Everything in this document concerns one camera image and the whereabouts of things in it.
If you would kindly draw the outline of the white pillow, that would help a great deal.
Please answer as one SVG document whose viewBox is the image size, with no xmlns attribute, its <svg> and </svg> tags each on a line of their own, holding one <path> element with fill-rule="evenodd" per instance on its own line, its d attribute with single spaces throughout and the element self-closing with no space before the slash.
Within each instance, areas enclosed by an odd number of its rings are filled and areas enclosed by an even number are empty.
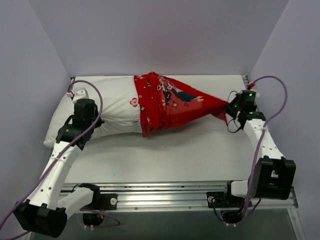
<svg viewBox="0 0 320 240">
<path fill-rule="evenodd" d="M 102 96 L 101 119 L 104 123 L 96 128 L 92 138 L 124 133 L 141 133 L 140 104 L 133 76 L 117 77 L 79 77 L 77 79 L 92 83 Z M 43 144 L 52 148 L 58 130 L 67 118 L 74 112 L 74 104 L 67 95 L 64 95 L 51 118 Z"/>
</svg>

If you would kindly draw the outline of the red patterned pillowcase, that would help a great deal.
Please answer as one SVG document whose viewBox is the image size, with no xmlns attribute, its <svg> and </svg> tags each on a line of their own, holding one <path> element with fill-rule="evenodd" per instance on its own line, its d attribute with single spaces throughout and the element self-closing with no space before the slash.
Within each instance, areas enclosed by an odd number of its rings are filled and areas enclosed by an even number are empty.
<svg viewBox="0 0 320 240">
<path fill-rule="evenodd" d="M 213 115 L 226 121 L 228 102 L 188 84 L 150 72 L 133 77 L 140 106 L 142 136 Z"/>
</svg>

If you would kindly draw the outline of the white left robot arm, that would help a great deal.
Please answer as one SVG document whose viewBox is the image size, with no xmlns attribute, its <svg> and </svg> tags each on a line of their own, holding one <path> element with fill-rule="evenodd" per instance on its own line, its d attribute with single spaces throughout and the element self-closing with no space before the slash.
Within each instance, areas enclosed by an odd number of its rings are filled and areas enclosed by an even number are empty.
<svg viewBox="0 0 320 240">
<path fill-rule="evenodd" d="M 70 195 L 59 198 L 73 163 L 94 129 L 102 124 L 100 116 L 94 100 L 83 98 L 74 103 L 73 114 L 58 130 L 51 157 L 37 186 L 14 207 L 13 214 L 24 230 L 56 238 L 74 213 L 83 207 L 90 210 L 100 207 L 100 188 L 91 183 L 82 183 Z"/>
</svg>

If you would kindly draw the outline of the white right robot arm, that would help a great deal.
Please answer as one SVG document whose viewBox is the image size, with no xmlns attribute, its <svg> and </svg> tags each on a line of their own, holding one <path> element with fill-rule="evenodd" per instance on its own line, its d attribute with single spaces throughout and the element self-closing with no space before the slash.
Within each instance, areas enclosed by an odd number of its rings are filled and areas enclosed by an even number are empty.
<svg viewBox="0 0 320 240">
<path fill-rule="evenodd" d="M 293 160 L 285 158 L 276 146 L 264 114 L 257 110 L 256 92 L 242 90 L 226 106 L 226 116 L 238 127 L 232 133 L 244 131 L 254 150 L 253 169 L 247 180 L 232 181 L 222 193 L 223 203 L 234 206 L 240 197 L 287 200 L 296 172 Z"/>
</svg>

